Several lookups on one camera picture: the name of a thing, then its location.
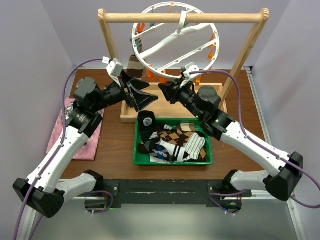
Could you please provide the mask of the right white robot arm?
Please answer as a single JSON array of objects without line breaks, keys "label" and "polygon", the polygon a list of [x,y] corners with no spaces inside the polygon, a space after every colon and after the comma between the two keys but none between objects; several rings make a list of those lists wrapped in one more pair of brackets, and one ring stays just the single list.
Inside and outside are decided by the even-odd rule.
[{"label": "right white robot arm", "polygon": [[199,122],[210,137],[224,142],[258,163],[262,171],[232,170],[223,180],[223,192],[230,197],[244,190],[267,191],[287,201],[303,176],[304,158],[298,152],[279,150],[245,130],[234,117],[222,111],[216,89],[204,85],[198,91],[189,83],[179,87],[173,82],[158,84],[170,104],[181,103]]}]

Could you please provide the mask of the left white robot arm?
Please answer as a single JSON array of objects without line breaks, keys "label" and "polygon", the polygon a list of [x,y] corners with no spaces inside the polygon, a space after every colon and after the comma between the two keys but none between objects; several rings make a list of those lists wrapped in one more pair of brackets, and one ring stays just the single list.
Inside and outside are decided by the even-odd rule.
[{"label": "left white robot arm", "polygon": [[136,112],[158,100],[144,92],[149,83],[122,71],[105,89],[91,77],[79,80],[74,91],[73,110],[65,120],[59,140],[42,163],[26,179],[17,178],[13,189],[22,202],[46,218],[52,218],[67,199],[67,190],[58,189],[58,181],[78,150],[86,144],[103,120],[100,111],[125,101]]}]

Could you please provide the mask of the beige tan sock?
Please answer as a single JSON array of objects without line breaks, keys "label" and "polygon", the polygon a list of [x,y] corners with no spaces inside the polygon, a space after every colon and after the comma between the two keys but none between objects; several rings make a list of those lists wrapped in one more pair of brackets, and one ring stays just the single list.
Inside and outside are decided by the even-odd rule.
[{"label": "beige tan sock", "polygon": [[144,65],[138,60],[138,58],[134,54],[129,57],[126,73],[130,77],[141,80],[144,73],[144,69]]}]

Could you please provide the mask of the white black banded sock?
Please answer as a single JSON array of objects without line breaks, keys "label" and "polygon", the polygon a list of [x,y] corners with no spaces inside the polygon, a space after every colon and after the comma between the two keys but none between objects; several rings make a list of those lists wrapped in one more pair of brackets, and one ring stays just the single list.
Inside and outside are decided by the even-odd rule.
[{"label": "white black banded sock", "polygon": [[185,145],[187,144],[188,136],[186,131],[181,129],[181,126],[172,127],[173,130],[161,130],[158,128],[158,135],[162,138],[161,145],[169,148],[169,153],[173,153],[176,157],[176,162],[184,162]]}]

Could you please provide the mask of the white round clip hanger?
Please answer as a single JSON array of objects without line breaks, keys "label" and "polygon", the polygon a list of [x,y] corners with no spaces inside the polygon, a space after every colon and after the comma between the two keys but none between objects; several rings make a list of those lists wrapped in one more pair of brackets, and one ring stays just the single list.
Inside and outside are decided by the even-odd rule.
[{"label": "white round clip hanger", "polygon": [[210,70],[220,52],[220,36],[214,23],[188,23],[187,14],[203,11],[183,2],[160,2],[149,6],[143,14],[176,14],[177,23],[156,20],[134,23],[130,41],[133,54],[143,65],[144,73],[152,82],[167,83],[177,76],[170,68],[184,67],[193,62],[201,69]]}]

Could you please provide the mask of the green plastic bin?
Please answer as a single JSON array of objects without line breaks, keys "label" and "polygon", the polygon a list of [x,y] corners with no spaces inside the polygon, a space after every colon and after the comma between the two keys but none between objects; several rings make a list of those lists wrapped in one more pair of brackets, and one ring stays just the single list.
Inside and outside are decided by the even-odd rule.
[{"label": "green plastic bin", "polygon": [[[202,133],[203,130],[200,127],[200,123],[196,118],[157,118],[157,123],[168,124],[172,128],[177,127],[179,124],[194,124],[196,131]],[[205,145],[202,155],[199,157],[198,161],[190,162],[168,162],[168,161],[153,161],[147,153],[141,153],[138,150],[138,145],[142,142],[142,137],[140,135],[140,130],[138,126],[138,121],[135,122],[135,136],[134,136],[134,150],[133,150],[133,163],[139,166],[209,166],[213,163],[213,151],[211,138],[205,133]]]}]

